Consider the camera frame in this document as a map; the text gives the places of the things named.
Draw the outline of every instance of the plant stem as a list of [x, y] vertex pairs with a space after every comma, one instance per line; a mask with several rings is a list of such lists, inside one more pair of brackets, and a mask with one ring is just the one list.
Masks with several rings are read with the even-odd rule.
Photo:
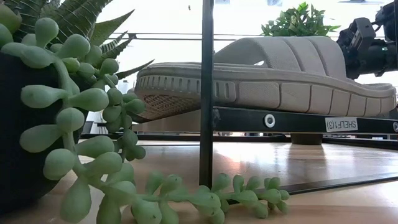
[[[63, 90], [66, 90], [69, 95], [72, 95], [72, 88], [70, 87], [70, 77], [68, 73], [68, 69], [66, 68], [65, 64], [63, 63], [62, 60], [59, 58], [55, 59], [54, 67], [58, 72], [59, 76], [59, 82], [60, 82], [60, 88]], [[69, 102], [68, 99], [63, 99], [62, 100], [62, 109], [69, 108]], [[65, 133], [62, 136], [62, 141], [63, 141], [63, 146], [70, 150], [71, 152], [75, 152], [75, 140], [73, 138], [73, 133]], [[83, 175], [83, 173], [86, 171], [86, 167], [83, 166], [83, 164], [80, 162], [78, 155], [76, 154], [76, 164], [73, 167], [73, 171], [77, 176]]]
[[233, 195], [236, 195], [236, 193], [234, 193], [234, 192], [231, 192], [231, 193], [219, 192], [219, 193], [216, 193], [216, 194], [220, 198], [220, 200], [223, 200], [223, 199], [229, 200], [229, 199], [233, 198]]
[[145, 200], [147, 202], [159, 202], [161, 200], [165, 200], [168, 202], [186, 202], [188, 201], [186, 195], [166, 195], [165, 197], [156, 196], [156, 195], [137, 195], [140, 199]]
[[[115, 84], [112, 82], [112, 80], [110, 80], [106, 75], [102, 75], [102, 76], [100, 76], [100, 77], [106, 82], [107, 85], [109, 85], [109, 87], [111, 87], [111, 88], [116, 88], [116, 85], [115, 85]], [[124, 102], [123, 102], [123, 100], [120, 101], [120, 106], [122, 107], [121, 116], [122, 116], [123, 134], [124, 134], [124, 130], [129, 129], [129, 126], [128, 126], [128, 124], [126, 123], [126, 116], [127, 116], [127, 113], [126, 113], [126, 110], [124, 109]], [[125, 160], [125, 158], [126, 158], [126, 154], [127, 154], [126, 150], [124, 149], [124, 147], [122, 147], [122, 155], [121, 155], [121, 157], [122, 157], [122, 161], [123, 161], [123, 162], [124, 162], [124, 160]]]

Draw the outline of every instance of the wooden surface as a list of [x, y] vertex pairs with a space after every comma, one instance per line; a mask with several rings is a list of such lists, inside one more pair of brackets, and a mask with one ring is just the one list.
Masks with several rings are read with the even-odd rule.
[[[146, 149], [145, 159], [132, 162], [139, 192], [152, 170], [161, 170], [165, 175], [178, 174], [190, 190], [197, 188], [198, 146], [148, 146]], [[246, 178], [278, 176], [283, 185], [398, 172], [396, 151], [328, 144], [320, 147], [285, 143], [216, 143], [213, 162], [215, 174], [241, 174]], [[0, 223], [63, 224], [58, 217], [59, 204], [75, 178], [69, 173], [37, 205], [9, 214]], [[294, 195], [287, 201], [289, 215], [276, 213], [267, 220], [258, 220], [242, 206], [234, 205], [225, 223], [398, 223], [397, 189], [398, 182], [389, 182]], [[93, 189], [91, 195], [93, 206], [82, 224], [95, 223], [103, 194]], [[180, 223], [206, 223], [191, 205], [174, 203], [172, 206], [179, 212]], [[124, 223], [133, 223], [129, 209], [123, 211]]]

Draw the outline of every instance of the green leafy plant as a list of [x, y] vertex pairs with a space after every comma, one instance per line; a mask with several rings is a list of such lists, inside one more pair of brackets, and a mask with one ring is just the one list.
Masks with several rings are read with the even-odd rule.
[[[38, 19], [48, 17], [53, 19], [59, 28], [57, 36], [48, 43], [49, 46], [63, 44], [71, 35], [79, 34], [90, 41], [92, 46], [100, 46], [101, 57], [93, 62], [93, 66], [100, 69], [100, 65], [107, 58], [116, 59], [117, 56], [130, 44], [132, 37], [121, 43], [127, 31], [112, 42], [105, 42], [114, 31], [126, 21], [134, 10], [118, 18], [99, 22], [96, 20], [112, 0], [5, 0], [4, 5], [15, 12], [20, 21], [23, 21], [17, 30], [12, 30], [15, 42], [23, 42], [34, 39], [35, 23]], [[153, 62], [145, 63], [137, 68], [116, 74], [117, 77], [126, 78], [138, 72], [140, 69]]]
[[[70, 171], [77, 176], [61, 202], [62, 220], [79, 223], [87, 216], [91, 209], [90, 186], [104, 193], [96, 217], [97, 224], [120, 223], [120, 208], [126, 205], [131, 206], [131, 213], [138, 224], [178, 224], [178, 215], [169, 202], [189, 202], [213, 224], [224, 223], [228, 200], [242, 203], [258, 218], [266, 218], [269, 210], [275, 207], [283, 213], [287, 212], [284, 200], [289, 198], [289, 193], [279, 190], [278, 178], [265, 179], [265, 191], [257, 192], [261, 185], [259, 177], [251, 177], [244, 185], [244, 179], [239, 175], [231, 181], [226, 174], [220, 174], [211, 189], [200, 186], [194, 194], [189, 194], [181, 177], [164, 177], [154, 171], [147, 180], [145, 193], [138, 194], [134, 168], [125, 160], [143, 159], [146, 152], [143, 147], [137, 146], [138, 138], [130, 130], [132, 119], [127, 112], [139, 114], [145, 110], [145, 104], [135, 94], [122, 94], [116, 88], [119, 80], [117, 61], [106, 58], [99, 64], [98, 60], [103, 56], [101, 47], [91, 44], [80, 34], [72, 34], [62, 44], [49, 46], [58, 36], [60, 28], [55, 20], [48, 17], [36, 20], [33, 35], [27, 34], [22, 42], [14, 42], [12, 34], [17, 32], [22, 20], [5, 7], [0, 6], [0, 52], [20, 58], [30, 68], [54, 66], [58, 74], [58, 88], [45, 85], [22, 88], [21, 101], [26, 106], [41, 109], [62, 100], [62, 109], [53, 124], [25, 130], [19, 143], [27, 152], [39, 153], [62, 139], [63, 148], [49, 152], [43, 168], [43, 174], [49, 180], [60, 180]], [[74, 75], [92, 82], [92, 87], [80, 91], [71, 78]], [[85, 122], [83, 113], [77, 108], [104, 110], [106, 128], [109, 131], [122, 128], [123, 135], [117, 141], [97, 136], [75, 144], [73, 132]], [[78, 156], [88, 156], [93, 160], [83, 164]], [[231, 183], [234, 192], [223, 192]], [[267, 205], [259, 200], [266, 200]]]
[[298, 8], [290, 8], [280, 12], [280, 16], [268, 24], [261, 25], [264, 36], [326, 36], [329, 32], [335, 32], [340, 26], [323, 25], [325, 10], [316, 10], [311, 5], [311, 11], [306, 2], [301, 3]]

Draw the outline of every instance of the dark plant pot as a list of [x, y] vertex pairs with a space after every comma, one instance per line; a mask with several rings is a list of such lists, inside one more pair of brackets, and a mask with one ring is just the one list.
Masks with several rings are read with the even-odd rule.
[[292, 144], [319, 146], [322, 144], [323, 134], [291, 134]]
[[[75, 80], [80, 90], [89, 86]], [[21, 89], [26, 85], [58, 87], [58, 75], [53, 66], [32, 69], [10, 55], [0, 53], [0, 214], [34, 203], [51, 191], [57, 181], [43, 176], [42, 169], [47, 154], [63, 147], [60, 138], [41, 153], [29, 153], [19, 145], [19, 137], [26, 129], [53, 124], [62, 106], [61, 100], [44, 109], [32, 109], [22, 104]], [[78, 142], [81, 130], [73, 133]]]

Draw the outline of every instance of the metal frame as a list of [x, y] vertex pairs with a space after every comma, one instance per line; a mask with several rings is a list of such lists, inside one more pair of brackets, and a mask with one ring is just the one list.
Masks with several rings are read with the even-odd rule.
[[[213, 116], [214, 111], [213, 111], [213, 6], [214, 6], [214, 0], [203, 0], [203, 24], [202, 24], [202, 70], [201, 70], [201, 116], [200, 116], [200, 122], [201, 122], [201, 130], [200, 130], [200, 184], [206, 185], [208, 187], [211, 187], [212, 183], [212, 176], [213, 176], [213, 169], [211, 166], [211, 163], [213, 161], [213, 128], [217, 125], [220, 127], [220, 129], [223, 131], [231, 131], [240, 129], [242, 130], [242, 124], [236, 124], [233, 123], [233, 119], [227, 120], [228, 128], [227, 126], [223, 126], [220, 124], [220, 122], [225, 122], [225, 120], [222, 120], [223, 115], [220, 112], [220, 118], [217, 120], [217, 123], [213, 123]], [[398, 38], [398, 0], [394, 0], [394, 12], [395, 12], [395, 25], [396, 25], [396, 39]], [[243, 111], [236, 111], [236, 112], [241, 112], [240, 115], [244, 114], [245, 112]], [[264, 111], [260, 112], [250, 112], [250, 116], [243, 116], [245, 118], [245, 123], [247, 123], [247, 118], [251, 118], [251, 115], [256, 114], [256, 115], [264, 115]], [[293, 130], [300, 131], [300, 132], [313, 132], [313, 130], [307, 130], [303, 126], [298, 125], [298, 122], [302, 122], [302, 120], [298, 119], [299, 117], [302, 117], [303, 115], [298, 115], [298, 114], [287, 114], [291, 115], [292, 117], [295, 116], [293, 121], [295, 121], [295, 125], [290, 125], [290, 127]], [[230, 117], [233, 118], [242, 118], [242, 116], [235, 116], [233, 114], [230, 114]], [[313, 116], [314, 120], [317, 120], [318, 122], [311, 123], [310, 126], [311, 128], [317, 128], [317, 131], [323, 131], [325, 129], [325, 123], [324, 123], [324, 116]], [[373, 129], [378, 128], [379, 126], [382, 126], [381, 124], [387, 122], [389, 124], [386, 125], [385, 130], [380, 130], [383, 133], [391, 133], [391, 122], [393, 121], [386, 121], [386, 120], [374, 120], [374, 119], [358, 119], [358, 126], [359, 128], [363, 129], [363, 131], [367, 131], [370, 133], [375, 132]], [[264, 129], [263, 123], [259, 123], [258, 121], [256, 123], [251, 123], [253, 125], [252, 130], [248, 129], [247, 131], [262, 131]], [[377, 178], [373, 180], [364, 180], [360, 182], [360, 184], [366, 184], [370, 183], [371, 181], [381, 181], [382, 179]], [[337, 185], [337, 187], [346, 187], [347, 185], [354, 185], [356, 184], [355, 182], [348, 183], [346, 185]], [[317, 190], [323, 190], [330, 188], [330, 186], [324, 185], [323, 187], [317, 188]]]
[[[317, 114], [289, 113], [272, 110], [250, 110], [214, 107], [213, 104], [213, 6], [214, 0], [203, 0], [201, 110], [169, 118], [149, 121], [133, 126], [135, 131], [200, 132], [200, 136], [139, 135], [141, 140], [200, 141], [200, 185], [211, 187], [213, 177], [213, 141], [245, 142], [290, 142], [287, 137], [224, 137], [213, 136], [214, 131], [238, 131], [260, 133], [326, 133], [325, 118]], [[398, 10], [398, 0], [394, 0]], [[396, 37], [398, 37], [398, 13], [395, 14]], [[264, 118], [271, 114], [275, 124], [267, 127]], [[358, 130], [341, 134], [397, 134], [394, 123], [398, 120], [357, 118]], [[375, 141], [370, 139], [323, 138], [324, 143], [398, 149], [398, 141]], [[335, 179], [306, 184], [283, 186], [290, 194], [302, 194], [317, 190], [334, 189], [359, 184], [398, 180], [398, 173], [378, 174], [347, 179]]]
[[[117, 39], [117, 36], [119, 36], [122, 33], [117, 33], [115, 32], [114, 35], [115, 37], [110, 37], [108, 40], [115, 40]], [[149, 36], [201, 36], [201, 34], [183, 34], [183, 33], [127, 33], [128, 37], [123, 37], [122, 40], [128, 40], [128, 39], [133, 39], [133, 40], [195, 40], [195, 41], [202, 41], [202, 38], [189, 38], [189, 37], [140, 37], [140, 35], [149, 35]], [[238, 40], [240, 37], [258, 37], [258, 35], [247, 35], [247, 34], [215, 34], [214, 36], [217, 36], [217, 38], [214, 38], [214, 41], [234, 41]], [[329, 36], [332, 39], [337, 39], [338, 36], [335, 35], [330, 35]]]

